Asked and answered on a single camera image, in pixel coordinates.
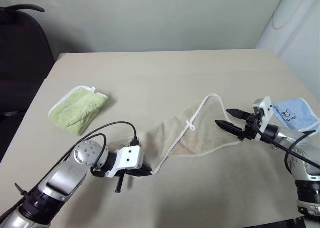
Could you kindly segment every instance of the beige table surface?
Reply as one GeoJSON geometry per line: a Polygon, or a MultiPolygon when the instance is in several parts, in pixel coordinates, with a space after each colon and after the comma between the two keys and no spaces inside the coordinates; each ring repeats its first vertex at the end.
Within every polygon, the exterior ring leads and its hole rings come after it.
{"type": "MultiPolygon", "coordinates": [[[[63,54],[0,165],[0,213],[20,199],[14,183],[31,189],[79,139],[48,119],[50,108],[79,85],[110,96],[87,133],[120,120],[146,131],[209,93],[220,95],[226,109],[251,112],[256,99],[271,96],[273,102],[302,97],[319,110],[297,77],[267,50],[63,54]]],[[[110,142],[132,130],[119,125],[105,133],[110,142]]],[[[116,183],[88,175],[52,227],[232,228],[299,216],[284,155],[249,140],[204,157],[169,158],[156,176],[127,176],[121,194],[114,193],[116,183]]]]}

